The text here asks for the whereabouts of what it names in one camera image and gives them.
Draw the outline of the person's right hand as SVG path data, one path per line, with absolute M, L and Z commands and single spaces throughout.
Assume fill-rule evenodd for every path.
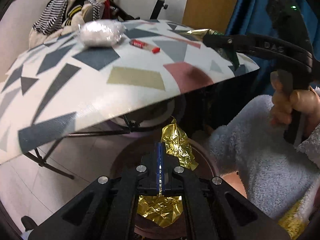
M 308 90 L 294 90 L 287 94 L 283 90 L 278 73 L 271 73 L 271 84 L 275 89 L 270 111 L 271 124 L 288 125 L 292 121 L 292 111 L 305 115 L 304 136 L 309 137 L 319 125 L 319 95 L 310 87 Z

